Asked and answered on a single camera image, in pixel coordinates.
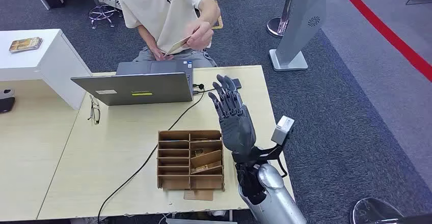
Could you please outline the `person's left hand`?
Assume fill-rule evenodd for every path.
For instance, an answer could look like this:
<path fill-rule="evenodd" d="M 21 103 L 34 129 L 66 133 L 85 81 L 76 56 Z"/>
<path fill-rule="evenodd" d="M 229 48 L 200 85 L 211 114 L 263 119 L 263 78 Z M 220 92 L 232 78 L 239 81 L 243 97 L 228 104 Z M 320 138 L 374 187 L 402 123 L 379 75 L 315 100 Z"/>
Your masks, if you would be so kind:
<path fill-rule="evenodd" d="M 208 21 L 198 19 L 187 26 L 186 36 L 189 38 L 184 47 L 203 50 L 211 43 L 213 30 Z"/>

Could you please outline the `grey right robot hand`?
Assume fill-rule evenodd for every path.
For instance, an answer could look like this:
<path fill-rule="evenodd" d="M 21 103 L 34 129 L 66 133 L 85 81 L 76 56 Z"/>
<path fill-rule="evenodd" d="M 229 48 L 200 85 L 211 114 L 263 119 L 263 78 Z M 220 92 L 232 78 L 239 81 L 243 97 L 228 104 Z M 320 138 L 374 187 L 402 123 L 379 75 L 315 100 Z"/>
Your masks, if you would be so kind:
<path fill-rule="evenodd" d="M 208 96 L 219 117 L 223 144 L 231 151 L 234 162 L 252 163 L 258 159 L 258 149 L 249 110 L 230 77 L 218 74 L 217 80 L 212 83 L 217 95 L 210 92 Z"/>

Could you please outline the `person's right hand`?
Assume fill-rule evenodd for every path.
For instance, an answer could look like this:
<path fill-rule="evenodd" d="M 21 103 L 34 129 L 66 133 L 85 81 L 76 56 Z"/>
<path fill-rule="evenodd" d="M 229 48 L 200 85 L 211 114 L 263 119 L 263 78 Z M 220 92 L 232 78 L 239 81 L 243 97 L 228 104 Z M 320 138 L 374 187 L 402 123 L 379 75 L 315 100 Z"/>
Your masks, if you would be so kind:
<path fill-rule="evenodd" d="M 155 57 L 157 61 L 165 61 L 165 60 L 172 60 L 174 58 L 173 55 L 166 55 L 164 54 L 159 48 L 157 47 L 151 47 L 150 48 L 151 53 Z"/>

